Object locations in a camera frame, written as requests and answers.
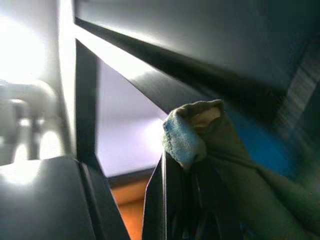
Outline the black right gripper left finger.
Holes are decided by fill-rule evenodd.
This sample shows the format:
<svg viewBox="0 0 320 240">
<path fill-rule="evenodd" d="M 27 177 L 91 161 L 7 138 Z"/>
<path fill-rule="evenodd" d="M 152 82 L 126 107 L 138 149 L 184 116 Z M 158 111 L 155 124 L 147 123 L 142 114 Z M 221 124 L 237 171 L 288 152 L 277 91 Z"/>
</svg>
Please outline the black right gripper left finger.
<svg viewBox="0 0 320 240">
<path fill-rule="evenodd" d="M 190 240 L 187 200 L 187 176 L 164 151 L 146 187 L 142 239 Z"/>
</svg>

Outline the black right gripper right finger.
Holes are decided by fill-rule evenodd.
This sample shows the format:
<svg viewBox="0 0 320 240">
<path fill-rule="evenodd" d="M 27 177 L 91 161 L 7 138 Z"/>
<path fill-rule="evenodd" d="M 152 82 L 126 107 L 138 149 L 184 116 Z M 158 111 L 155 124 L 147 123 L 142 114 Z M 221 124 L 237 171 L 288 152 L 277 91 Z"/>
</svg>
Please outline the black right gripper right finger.
<svg viewBox="0 0 320 240">
<path fill-rule="evenodd" d="M 208 160 L 192 165 L 195 240 L 241 240 L 242 230 L 228 190 Z"/>
</svg>

